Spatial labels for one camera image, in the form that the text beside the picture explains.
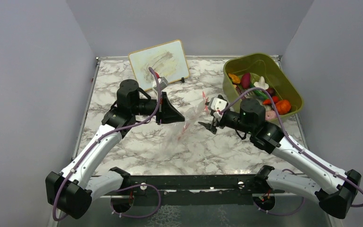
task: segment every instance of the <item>olive green plastic bin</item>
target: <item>olive green plastic bin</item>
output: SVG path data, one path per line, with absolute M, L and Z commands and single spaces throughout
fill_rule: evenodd
M 286 120 L 303 108 L 304 103 L 300 94 L 281 71 L 276 62 L 267 54 L 253 53 L 240 58 L 231 59 L 225 63 L 223 72 L 225 74 L 223 79 L 223 92 L 229 102 L 234 101 L 239 94 L 233 87 L 232 80 L 229 78 L 228 73 L 234 74 L 241 79 L 245 73 L 249 72 L 263 76 L 265 82 L 275 89 L 276 95 L 280 99 L 287 99 L 290 102 L 292 109 L 289 113 L 281 116 L 282 120 Z M 240 103 L 241 100 L 233 105 L 233 109 L 237 112 L 240 111 Z M 270 120 L 270 122 L 276 123 L 277 118 Z

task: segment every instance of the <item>plastic bag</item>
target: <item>plastic bag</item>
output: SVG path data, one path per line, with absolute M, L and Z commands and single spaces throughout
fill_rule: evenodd
M 182 144 L 189 132 L 191 130 L 191 126 L 198 120 L 199 116 L 203 111 L 209 113 L 208 107 L 205 103 L 208 99 L 205 96 L 205 93 L 202 92 L 202 101 L 197 105 L 189 108 L 183 115 L 185 118 L 184 122 L 175 123 L 172 128 L 169 130 L 167 136 L 164 138 L 161 150 L 166 151 L 169 147 L 176 147 Z

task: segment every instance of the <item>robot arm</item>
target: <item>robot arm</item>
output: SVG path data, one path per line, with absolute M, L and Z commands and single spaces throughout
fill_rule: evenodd
M 167 81 L 162 78 L 158 84 L 163 89 Z M 183 115 L 170 104 L 166 92 L 162 92 L 160 96 L 156 123 L 183 122 Z M 156 106 L 157 100 L 151 99 L 151 96 L 139 88 L 137 81 L 122 81 L 117 91 L 117 101 L 105 114 L 102 125 L 86 148 L 59 174 L 50 172 L 46 177 L 48 202 L 54 205 L 59 194 L 57 208 L 77 219 L 84 215 L 93 200 L 119 189 L 126 173 L 117 168 L 100 177 L 91 179 L 91 176 L 108 152 L 129 132 L 131 127 L 127 126 L 136 123 L 136 115 L 153 114 Z M 125 127 L 127 129 L 115 131 L 116 128 Z
M 291 136 L 287 138 L 277 125 L 265 121 L 265 108 L 255 99 L 242 100 L 240 113 L 231 110 L 222 113 L 221 110 L 228 106 L 222 96 L 212 98 L 207 105 L 214 118 L 211 123 L 200 122 L 200 124 L 213 134 L 216 134 L 217 127 L 229 127 L 250 134 L 250 142 L 257 148 L 286 160 L 309 177 L 295 176 L 275 170 L 271 166 L 264 166 L 256 178 L 263 187 L 292 192 L 318 202 L 324 211 L 334 217 L 346 216 L 357 189 L 344 178 L 359 185 L 361 175 L 358 172 L 355 170 L 346 172 L 308 150 L 305 150 L 304 154 L 303 146 Z M 327 166 L 333 173 L 322 166 Z

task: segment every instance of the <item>white wall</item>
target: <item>white wall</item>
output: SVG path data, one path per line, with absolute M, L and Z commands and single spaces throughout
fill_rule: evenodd
M 71 159 L 95 55 L 64 0 L 0 1 L 0 226 L 45 226 L 45 177 Z
M 187 55 L 283 54 L 313 0 L 67 0 L 101 57 L 180 39 Z
M 304 98 L 310 149 L 363 175 L 363 1 L 315 0 L 282 63 Z M 363 208 L 351 208 L 344 224 L 363 226 Z

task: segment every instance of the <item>white marble surface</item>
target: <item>white marble surface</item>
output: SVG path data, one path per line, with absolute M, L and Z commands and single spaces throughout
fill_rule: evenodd
M 202 91 L 209 97 L 223 94 L 223 65 L 226 61 L 188 60 L 190 77 L 185 83 L 172 83 L 164 90 L 173 106 L 183 114 L 202 100 Z M 129 61 L 101 62 L 78 152 L 90 141 L 104 114 L 116 100 L 119 83 L 133 78 Z M 203 113 L 199 121 L 210 122 L 211 119 Z M 303 143 L 295 117 L 288 119 L 285 127 L 290 135 Z M 161 143 L 169 136 L 171 128 L 170 124 L 159 126 L 152 121 L 131 129 L 108 153 L 95 174 L 102 175 L 115 166 L 133 175 L 246 174 L 256 173 L 263 165 L 297 171 L 289 163 L 257 149 L 249 140 L 242 141 L 234 130 L 218 129 L 217 135 L 213 135 L 197 122 L 182 144 L 164 150 Z

